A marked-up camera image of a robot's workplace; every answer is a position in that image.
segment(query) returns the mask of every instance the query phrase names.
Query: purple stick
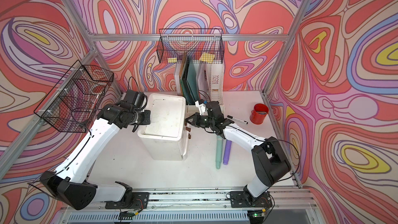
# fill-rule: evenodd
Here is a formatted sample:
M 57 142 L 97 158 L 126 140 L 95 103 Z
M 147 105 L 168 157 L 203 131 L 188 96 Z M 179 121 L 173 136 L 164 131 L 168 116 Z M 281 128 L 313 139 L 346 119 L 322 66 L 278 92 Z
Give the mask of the purple stick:
M 225 142 L 225 150 L 224 150 L 224 159 L 222 161 L 223 164 L 227 165 L 229 161 L 229 153 L 231 152 L 231 140 L 226 140 Z

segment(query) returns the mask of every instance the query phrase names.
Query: psychedelic wallpaper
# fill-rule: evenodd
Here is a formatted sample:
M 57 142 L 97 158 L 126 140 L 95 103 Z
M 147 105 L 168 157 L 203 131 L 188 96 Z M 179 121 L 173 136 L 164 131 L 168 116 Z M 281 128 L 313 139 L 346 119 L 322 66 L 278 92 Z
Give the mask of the psychedelic wallpaper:
M 287 33 L 301 0 L 73 0 L 91 33 L 154 34 L 160 28 L 213 28 L 227 34 Z M 122 88 L 175 90 L 173 64 L 158 65 L 156 42 L 100 42 Z M 224 90 L 261 90 L 281 42 L 227 42 Z
M 60 0 L 0 4 L 0 156 L 47 92 L 88 49 Z M 114 102 L 113 89 L 104 100 Z M 61 202 L 27 185 L 61 163 L 82 138 L 48 124 L 0 181 L 0 223 L 49 223 Z
M 398 223 L 397 9 L 313 0 L 267 92 L 327 223 Z
M 239 41 L 235 54 L 225 50 L 224 90 L 261 90 L 282 46 L 276 41 Z M 124 90 L 131 76 L 142 91 L 175 91 L 175 64 L 159 64 L 156 42 L 101 41 L 97 47 Z M 130 80 L 130 88 L 136 89 Z

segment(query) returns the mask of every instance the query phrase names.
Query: black wire mesh basket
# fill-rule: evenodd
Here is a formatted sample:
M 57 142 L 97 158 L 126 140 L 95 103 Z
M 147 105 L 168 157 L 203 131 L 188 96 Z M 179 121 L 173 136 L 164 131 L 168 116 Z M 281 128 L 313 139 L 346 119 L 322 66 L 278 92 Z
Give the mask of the black wire mesh basket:
M 58 132 L 86 132 L 113 82 L 113 76 L 113 72 L 102 67 L 82 65 L 76 61 L 34 113 Z M 56 88 L 64 80 L 68 80 L 65 86 Z M 54 94 L 51 104 L 45 104 Z
M 159 63 L 181 63 L 185 55 L 190 63 L 224 61 L 221 28 L 167 28 L 159 33 Z

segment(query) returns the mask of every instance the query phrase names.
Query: mounting plate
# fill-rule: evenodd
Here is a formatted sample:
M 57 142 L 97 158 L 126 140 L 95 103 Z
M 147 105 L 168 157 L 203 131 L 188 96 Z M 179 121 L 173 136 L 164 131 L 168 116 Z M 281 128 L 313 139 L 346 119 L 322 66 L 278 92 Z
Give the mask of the mounting plate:
M 150 110 L 144 111 L 144 120 L 140 125 L 147 125 L 147 124 L 150 124 Z
M 243 191 L 231 191 L 229 192 L 231 197 L 232 208 L 265 208 L 269 209 L 272 207 L 271 195 L 268 192 L 264 192 L 259 196 L 258 200 L 254 202 L 253 206 L 246 203 L 243 197 Z
M 132 192 L 132 202 L 129 207 L 124 207 L 122 202 L 106 202 L 105 209 L 127 209 L 127 208 L 140 208 L 142 202 L 142 209 L 147 208 L 148 192 Z

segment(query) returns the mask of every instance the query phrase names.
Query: black marker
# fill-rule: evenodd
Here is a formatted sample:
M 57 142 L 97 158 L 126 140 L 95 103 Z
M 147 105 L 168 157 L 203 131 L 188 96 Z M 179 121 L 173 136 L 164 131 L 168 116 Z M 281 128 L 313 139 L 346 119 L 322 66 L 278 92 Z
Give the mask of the black marker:
M 227 115 L 227 118 L 230 118 L 230 119 L 232 119 L 232 120 L 234 120 L 234 121 L 239 121 L 239 122 L 242 122 L 242 123 L 245 123 L 245 124 L 248 124 L 248 123 L 249 123 L 249 122 L 247 122 L 247 121 L 243 121 L 243 120 L 241 120 L 241 119 L 232 117 L 232 116 L 230 116 L 230 115 Z

